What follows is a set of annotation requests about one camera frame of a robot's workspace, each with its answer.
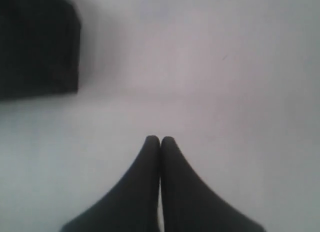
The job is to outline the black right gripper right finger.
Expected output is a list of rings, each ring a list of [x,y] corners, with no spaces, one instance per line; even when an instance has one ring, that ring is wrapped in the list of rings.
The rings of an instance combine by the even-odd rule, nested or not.
[[[202,181],[173,137],[163,138],[160,160],[165,231],[264,231]]]

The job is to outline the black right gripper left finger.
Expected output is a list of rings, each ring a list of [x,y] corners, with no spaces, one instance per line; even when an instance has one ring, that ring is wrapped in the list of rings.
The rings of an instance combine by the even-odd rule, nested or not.
[[[159,231],[160,141],[147,136],[131,167],[92,207],[62,227],[73,232]]]

